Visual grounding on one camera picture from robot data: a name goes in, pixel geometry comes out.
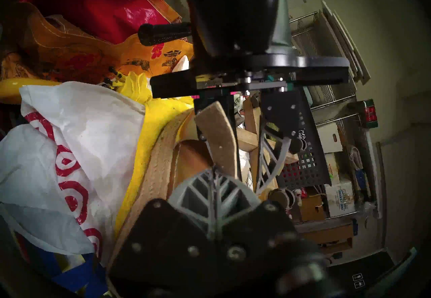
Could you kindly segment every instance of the bolt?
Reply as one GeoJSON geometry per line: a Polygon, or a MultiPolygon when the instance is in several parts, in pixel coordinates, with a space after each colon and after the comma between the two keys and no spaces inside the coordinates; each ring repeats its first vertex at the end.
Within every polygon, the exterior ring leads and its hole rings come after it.
{"type": "Polygon", "coordinates": [[[296,235],[295,232],[283,232],[281,234],[277,234],[275,238],[285,242],[289,242],[289,241],[295,241],[296,239],[298,239],[298,236],[296,235]]]}
{"type": "Polygon", "coordinates": [[[232,246],[228,249],[228,259],[232,261],[243,261],[247,253],[241,246],[232,246]]]}
{"type": "Polygon", "coordinates": [[[277,207],[271,203],[265,204],[265,210],[268,211],[277,211],[277,207]]]}
{"type": "Polygon", "coordinates": [[[137,254],[140,253],[142,250],[141,244],[139,244],[137,242],[132,243],[132,250],[137,254]]]}
{"type": "Polygon", "coordinates": [[[285,296],[288,292],[305,286],[311,282],[318,282],[324,279],[325,272],[322,267],[311,262],[307,265],[297,266],[290,272],[283,274],[275,283],[275,292],[279,296],[285,296]]]}
{"type": "Polygon", "coordinates": [[[166,291],[164,289],[156,288],[152,290],[148,295],[146,295],[148,298],[164,298],[164,297],[172,297],[172,293],[169,291],[166,291]]]}
{"type": "Polygon", "coordinates": [[[187,251],[189,252],[189,255],[191,257],[199,256],[199,249],[196,246],[189,246],[189,248],[187,248],[187,251]]]}

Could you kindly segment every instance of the screw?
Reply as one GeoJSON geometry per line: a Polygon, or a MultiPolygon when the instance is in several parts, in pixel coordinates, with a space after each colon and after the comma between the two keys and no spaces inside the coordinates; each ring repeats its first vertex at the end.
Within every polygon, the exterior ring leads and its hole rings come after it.
{"type": "Polygon", "coordinates": [[[132,250],[137,254],[140,253],[142,250],[141,244],[139,244],[137,242],[132,243],[132,250]]]}
{"type": "Polygon", "coordinates": [[[271,203],[265,204],[265,210],[268,211],[277,211],[277,207],[271,203]]]}
{"type": "Polygon", "coordinates": [[[241,246],[232,246],[228,249],[228,259],[232,261],[243,261],[247,253],[241,246]]]}
{"type": "Polygon", "coordinates": [[[289,241],[295,241],[296,239],[298,239],[298,236],[296,235],[295,232],[283,232],[281,234],[277,234],[275,239],[289,242],[289,241]]]}
{"type": "Polygon", "coordinates": [[[146,297],[148,298],[164,298],[164,297],[172,297],[172,293],[166,291],[164,289],[156,288],[152,290],[146,297]]]}
{"type": "Polygon", "coordinates": [[[197,249],[196,246],[189,246],[189,248],[187,248],[187,251],[189,252],[189,255],[191,257],[199,256],[199,249],[197,249]]]}

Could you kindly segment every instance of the gray 3d-printed part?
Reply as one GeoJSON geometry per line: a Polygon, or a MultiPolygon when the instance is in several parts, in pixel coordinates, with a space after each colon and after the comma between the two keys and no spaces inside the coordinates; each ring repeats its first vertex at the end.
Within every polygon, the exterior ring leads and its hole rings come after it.
{"type": "Polygon", "coordinates": [[[254,210],[260,200],[241,181],[214,167],[182,182],[168,203],[214,240],[221,239],[224,225],[254,210]]]}
{"type": "Polygon", "coordinates": [[[289,137],[280,138],[278,132],[273,132],[265,127],[263,121],[260,126],[259,137],[259,164],[257,169],[256,195],[260,195],[285,166],[286,155],[289,151],[291,139],[289,137]],[[275,147],[271,148],[266,136],[275,139],[275,147]],[[269,162],[266,162],[264,150],[269,153],[269,162]]]}

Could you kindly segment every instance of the white box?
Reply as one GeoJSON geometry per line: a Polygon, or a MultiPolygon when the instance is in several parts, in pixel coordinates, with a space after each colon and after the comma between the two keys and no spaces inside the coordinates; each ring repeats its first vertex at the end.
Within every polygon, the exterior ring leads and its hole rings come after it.
{"type": "Polygon", "coordinates": [[[355,212],[352,182],[341,178],[339,184],[329,186],[325,184],[328,199],[329,216],[336,217],[355,212]]]}
{"type": "Polygon", "coordinates": [[[340,177],[338,175],[338,165],[335,160],[334,153],[325,154],[326,165],[328,166],[329,177],[331,178],[332,185],[340,183],[340,177]]]}
{"type": "Polygon", "coordinates": [[[324,153],[341,152],[343,150],[338,128],[334,122],[319,126],[317,133],[319,134],[324,153]]]}

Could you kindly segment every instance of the spool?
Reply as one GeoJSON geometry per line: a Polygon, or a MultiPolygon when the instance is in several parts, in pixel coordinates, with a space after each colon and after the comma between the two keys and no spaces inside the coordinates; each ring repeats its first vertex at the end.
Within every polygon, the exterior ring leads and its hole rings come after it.
{"type": "Polygon", "coordinates": [[[290,210],[296,200],[293,192],[286,188],[271,190],[268,199],[278,202],[285,210],[290,210]]]}

